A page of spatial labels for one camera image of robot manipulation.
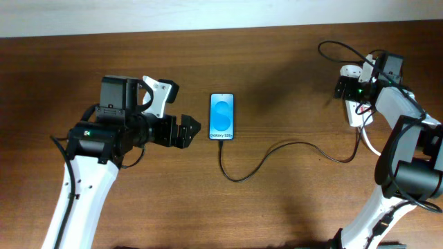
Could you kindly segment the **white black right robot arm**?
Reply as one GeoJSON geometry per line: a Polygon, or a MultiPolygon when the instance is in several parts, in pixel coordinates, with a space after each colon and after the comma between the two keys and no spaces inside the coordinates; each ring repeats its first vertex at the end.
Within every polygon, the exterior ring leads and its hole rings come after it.
{"type": "Polygon", "coordinates": [[[327,242],[328,248],[376,248],[389,230],[415,208],[440,214],[430,203],[442,195],[442,124],[401,83],[403,58],[368,54],[360,66],[344,66],[335,96],[368,105],[392,132],[378,158],[376,187],[359,215],[327,242]]]}

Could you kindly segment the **white power strip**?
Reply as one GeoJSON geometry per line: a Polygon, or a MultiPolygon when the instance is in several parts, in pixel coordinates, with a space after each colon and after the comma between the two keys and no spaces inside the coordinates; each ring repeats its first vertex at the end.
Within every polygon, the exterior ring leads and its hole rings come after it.
{"type": "MultiPolygon", "coordinates": [[[[356,80],[359,81],[359,77],[361,75],[361,68],[354,65],[345,65],[340,70],[341,76],[345,76],[345,79],[347,80],[356,80]]],[[[345,100],[345,106],[347,109],[347,116],[349,120],[349,124],[351,127],[362,127],[363,122],[368,118],[366,121],[366,125],[369,125],[373,122],[373,117],[370,116],[372,113],[371,111],[368,111],[367,113],[364,113],[362,115],[358,115],[356,111],[362,112],[366,109],[369,109],[369,105],[363,104],[361,107],[358,108],[359,103],[352,101],[352,100],[345,100]]]]}

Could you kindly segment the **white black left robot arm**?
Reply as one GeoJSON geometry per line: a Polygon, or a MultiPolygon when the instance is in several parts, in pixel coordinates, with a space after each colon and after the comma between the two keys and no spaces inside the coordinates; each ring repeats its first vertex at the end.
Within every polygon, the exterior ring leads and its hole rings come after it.
{"type": "Polygon", "coordinates": [[[43,248],[90,248],[105,199],[133,148],[148,143],[185,149],[201,125],[191,116],[165,114],[179,85],[153,80],[106,75],[100,101],[89,107],[70,129],[61,145],[53,142],[64,159],[64,180],[43,248]]]}

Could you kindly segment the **blue Galaxy smartphone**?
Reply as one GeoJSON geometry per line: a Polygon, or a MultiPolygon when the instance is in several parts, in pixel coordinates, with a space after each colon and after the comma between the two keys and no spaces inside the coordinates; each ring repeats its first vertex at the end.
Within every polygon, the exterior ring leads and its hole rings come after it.
{"type": "Polygon", "coordinates": [[[234,103],[232,93],[213,93],[210,96],[209,138],[232,140],[234,138],[234,103]]]}

